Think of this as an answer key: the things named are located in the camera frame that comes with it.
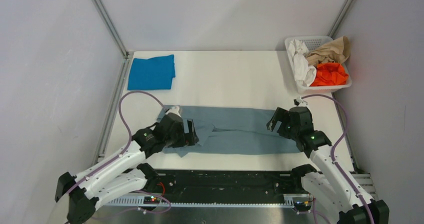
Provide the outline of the grey-blue t-shirt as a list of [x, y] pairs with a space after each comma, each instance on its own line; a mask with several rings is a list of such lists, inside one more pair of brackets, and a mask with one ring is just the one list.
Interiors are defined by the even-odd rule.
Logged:
[[181, 106], [182, 118], [193, 121], [199, 141], [195, 145], [167, 147], [165, 154], [184, 157], [189, 153], [223, 155], [292, 154], [299, 150], [295, 141], [267, 129], [274, 110]]

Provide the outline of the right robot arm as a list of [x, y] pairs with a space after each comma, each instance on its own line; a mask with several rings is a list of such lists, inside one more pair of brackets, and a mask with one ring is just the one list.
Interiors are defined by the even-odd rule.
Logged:
[[278, 107], [266, 124], [269, 131], [295, 141], [316, 167], [304, 164], [291, 171], [291, 188], [312, 194], [327, 211], [338, 215], [339, 224], [387, 224], [390, 209], [383, 200], [375, 200], [353, 175], [336, 160], [334, 146], [327, 135], [316, 130], [312, 113], [305, 106], [289, 110]]

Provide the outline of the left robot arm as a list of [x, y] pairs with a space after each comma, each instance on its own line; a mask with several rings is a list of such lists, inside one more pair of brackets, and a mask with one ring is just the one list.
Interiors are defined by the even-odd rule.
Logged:
[[146, 162], [164, 148], [193, 146], [199, 141], [193, 120], [183, 120], [179, 108], [169, 109], [158, 121], [129, 136], [127, 144], [94, 166], [57, 180], [56, 203], [65, 203], [58, 224], [83, 224], [108, 202], [127, 193], [152, 192], [158, 174]]

